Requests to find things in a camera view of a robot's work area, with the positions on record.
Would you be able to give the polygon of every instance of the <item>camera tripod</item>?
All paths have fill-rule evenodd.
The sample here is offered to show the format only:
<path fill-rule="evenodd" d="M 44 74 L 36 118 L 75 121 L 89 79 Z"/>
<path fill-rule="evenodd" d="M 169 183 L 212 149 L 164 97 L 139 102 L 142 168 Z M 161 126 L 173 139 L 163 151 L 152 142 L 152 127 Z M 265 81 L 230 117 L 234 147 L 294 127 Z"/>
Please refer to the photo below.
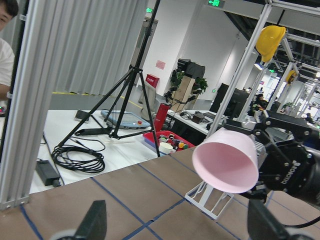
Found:
<path fill-rule="evenodd" d="M 149 23 L 148 28 L 146 29 L 146 33 L 142 42 L 142 46 L 141 49 L 139 51 L 138 54 L 138 58 L 136 60 L 136 64 L 135 66 L 130 66 L 129 70 L 126 74 L 124 74 L 124 76 L 111 88 L 111 90 L 87 113 L 87 115 L 74 127 L 74 129 L 72 129 L 70 131 L 70 133 L 57 145 L 57 147 L 62 147 L 66 141 L 73 135 L 76 133 L 76 131 L 83 125 L 83 123 L 90 117 L 92 116 L 92 114 L 98 109 L 98 107 L 100 107 L 106 100 L 107 98 L 109 98 L 111 96 L 111 94 L 117 89 L 119 88 L 122 84 L 122 88 L 119 92 L 119 94 L 117 95 L 114 103 L 112 104 L 111 108 L 108 111 L 107 116 L 105 117 L 105 119 L 108 119 L 109 115 L 111 114 L 112 110 L 114 109 L 114 107 L 116 106 L 118 100 L 120 99 L 122 93 L 125 91 L 125 89 L 127 88 L 124 100 L 123 100 L 123 104 L 119 113 L 119 117 L 117 119 L 116 125 L 114 127 L 114 129 L 112 129 L 112 127 L 107 127 L 107 128 L 103 128 L 103 126 L 101 124 L 99 124 L 101 126 L 101 132 L 99 134 L 108 134 L 110 138 L 115 138 L 115 139 L 122 139 L 122 138 L 128 138 L 128 137 L 133 137 L 133 136 L 137 136 L 137 135 L 141 135 L 144 133 L 153 133 L 153 138 L 154 138 L 154 145 L 155 145 L 155 149 L 156 149 L 156 153 L 157 156 L 160 157 L 160 152 L 159 152 L 159 146 L 158 146 L 158 139 L 156 136 L 156 131 L 155 131 L 155 126 L 154 123 L 152 121 L 152 115 L 151 115 L 151 110 L 150 110 L 150 105 L 149 105 L 149 101 L 148 101 L 148 96 L 147 96 L 147 91 L 146 91 L 146 85 L 144 82 L 144 77 L 143 77 L 143 70 L 140 68 L 140 64 L 144 55 L 144 51 L 148 42 L 148 38 L 151 35 L 152 32 L 152 25 L 154 23 L 155 20 L 155 16 L 158 10 L 158 6 L 159 6 L 160 0 L 157 0 L 155 5 L 154 5 L 154 9 L 153 9 L 153 13 L 151 16 L 151 20 Z M 141 79 L 141 85 L 142 85 L 142 91 L 143 91 L 143 95 L 145 98 L 145 103 L 146 103 L 146 108 L 147 108 L 147 112 L 148 112 L 148 116 L 150 119 L 150 126 L 151 129 L 150 130 L 145 130 L 145 131 L 140 131 L 137 133 L 132 133 L 132 134 L 127 134 L 127 135 L 122 135 L 119 136 L 118 135 L 118 130 L 120 128 L 120 124 L 121 121 L 123 119 L 126 107 L 128 105 L 128 101 L 129 101 L 129 97 L 131 95 L 132 89 L 134 87 L 134 83 L 135 83 L 135 79 L 137 74 L 139 74 L 140 79 Z"/>

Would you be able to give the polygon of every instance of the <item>computer monitor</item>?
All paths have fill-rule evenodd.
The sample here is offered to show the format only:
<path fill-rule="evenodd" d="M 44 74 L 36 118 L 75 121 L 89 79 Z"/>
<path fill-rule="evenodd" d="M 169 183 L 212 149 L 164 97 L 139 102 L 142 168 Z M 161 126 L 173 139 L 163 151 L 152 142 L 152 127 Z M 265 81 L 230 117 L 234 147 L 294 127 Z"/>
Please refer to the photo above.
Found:
<path fill-rule="evenodd" d="M 216 97 L 213 101 L 212 106 L 210 107 L 210 112 L 217 113 L 221 103 L 223 102 L 229 85 L 222 83 L 219 87 Z M 232 97 L 224 111 L 224 115 L 230 118 L 237 118 L 239 117 L 247 98 L 249 97 L 249 93 L 244 90 L 235 89 Z"/>

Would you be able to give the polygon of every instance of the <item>black cable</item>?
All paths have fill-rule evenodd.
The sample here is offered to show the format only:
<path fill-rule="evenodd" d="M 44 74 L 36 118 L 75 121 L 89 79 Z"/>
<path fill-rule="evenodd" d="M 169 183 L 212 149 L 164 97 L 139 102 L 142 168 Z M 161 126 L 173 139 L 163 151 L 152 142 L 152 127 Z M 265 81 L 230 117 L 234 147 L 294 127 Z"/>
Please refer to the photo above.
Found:
<path fill-rule="evenodd" d="M 47 147 L 47 149 L 48 149 L 48 152 L 49 152 L 49 154 L 50 154 L 50 156 L 51 156 L 51 149 L 50 149 L 49 144 L 48 144 L 48 141 L 47 141 L 47 139 L 46 139 L 45 132 L 42 133 L 42 137 L 43 137 L 44 143 L 46 144 L 46 147 Z M 65 184 L 65 181 L 64 181 L 63 177 L 61 176 L 60 171 L 59 171 L 59 169 L 57 168 L 57 165 L 56 165 L 56 163 L 55 163 L 54 160 L 53 160 L 53 163 L 54 163 L 54 167 L 55 167 L 56 171 L 57 171 L 58 174 L 59 174 L 59 177 L 60 177 L 60 179 L 61 179 L 62 184 L 63 184 L 63 185 L 66 185 L 66 184 Z"/>
<path fill-rule="evenodd" d="M 282 17 L 284 16 L 285 11 L 286 11 L 286 10 L 282 10 L 282 13 L 281 13 L 281 15 L 280 15 L 280 17 L 279 17 L 279 20 L 278 20 L 278 22 L 276 23 L 277 26 L 279 26 L 279 23 L 280 23 Z"/>
<path fill-rule="evenodd" d="M 298 225 L 284 225 L 283 226 L 285 228 L 294 228 L 294 229 L 302 229 L 302 228 L 306 228 L 306 227 L 309 227 L 317 222 L 320 221 L 320 216 L 318 216 L 317 218 L 311 220 L 311 221 L 308 221 L 306 223 L 303 223 L 303 224 L 298 224 Z"/>
<path fill-rule="evenodd" d="M 85 138 L 74 137 L 74 136 L 70 137 L 69 139 L 83 147 L 70 145 L 70 144 L 65 144 L 63 146 L 56 146 L 51 154 L 51 157 L 57 165 L 72 171 L 81 171 L 81 172 L 90 173 L 90 174 L 100 173 L 105 169 L 106 165 L 104 162 L 104 156 L 99 152 L 105 150 L 106 147 L 101 141 L 96 139 L 85 139 Z M 101 150 L 90 149 L 86 147 L 84 144 L 82 144 L 81 142 L 79 142 L 78 139 L 84 140 L 84 141 L 99 142 L 103 146 L 103 149 Z M 71 158 L 72 152 L 85 153 L 85 154 L 94 156 L 94 158 L 90 160 L 72 159 Z"/>

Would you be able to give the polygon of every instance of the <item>exit sign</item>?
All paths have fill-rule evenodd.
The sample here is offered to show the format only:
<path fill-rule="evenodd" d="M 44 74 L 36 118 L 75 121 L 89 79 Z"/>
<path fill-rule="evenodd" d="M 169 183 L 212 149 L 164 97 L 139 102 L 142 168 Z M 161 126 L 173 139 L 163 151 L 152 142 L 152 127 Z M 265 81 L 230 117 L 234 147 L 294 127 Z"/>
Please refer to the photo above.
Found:
<path fill-rule="evenodd" d="M 225 5 L 225 1 L 222 0 L 210 0 L 208 1 L 208 5 L 217 7 L 217 8 L 223 8 Z"/>

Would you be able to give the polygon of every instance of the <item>white wall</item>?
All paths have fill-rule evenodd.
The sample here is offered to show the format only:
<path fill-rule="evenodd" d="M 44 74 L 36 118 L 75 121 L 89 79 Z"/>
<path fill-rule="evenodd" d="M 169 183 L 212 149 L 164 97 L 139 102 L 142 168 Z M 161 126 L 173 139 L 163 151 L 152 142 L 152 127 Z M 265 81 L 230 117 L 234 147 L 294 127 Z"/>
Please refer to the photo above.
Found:
<path fill-rule="evenodd" d="M 221 83 L 230 84 L 247 44 L 248 41 L 223 11 L 202 5 L 181 53 L 181 58 L 205 66 L 204 78 L 209 87 L 198 99 L 212 100 L 216 94 L 213 89 L 217 90 Z M 246 82 L 244 78 L 239 82 L 241 89 Z"/>
<path fill-rule="evenodd" d="M 252 86 L 254 85 L 257 76 L 259 75 L 261 70 L 259 70 L 258 68 L 256 68 L 255 66 L 252 67 L 251 72 L 246 80 L 246 83 L 244 84 L 244 87 L 247 88 L 252 88 Z"/>
<path fill-rule="evenodd" d="M 174 69 L 178 53 L 195 12 L 202 0 L 162 0 L 155 19 L 158 24 L 143 65 L 143 77 L 152 74 L 160 78 L 156 92 L 163 95 L 167 82 Z M 150 0 L 148 7 L 153 9 L 155 0 Z M 165 63 L 164 69 L 156 67 L 157 61 Z"/>
<path fill-rule="evenodd" d="M 160 78 L 156 92 L 163 95 L 168 88 L 171 73 L 177 60 L 191 59 L 205 66 L 204 78 L 209 87 L 199 99 L 212 100 L 221 83 L 230 84 L 232 76 L 245 51 L 248 41 L 223 11 L 203 4 L 202 0 L 162 0 L 155 18 L 158 20 L 143 76 L 153 74 Z M 153 8 L 155 0 L 150 0 Z M 236 85 L 242 89 L 257 58 L 253 54 L 248 67 Z M 157 60 L 165 62 L 163 70 L 156 67 Z"/>

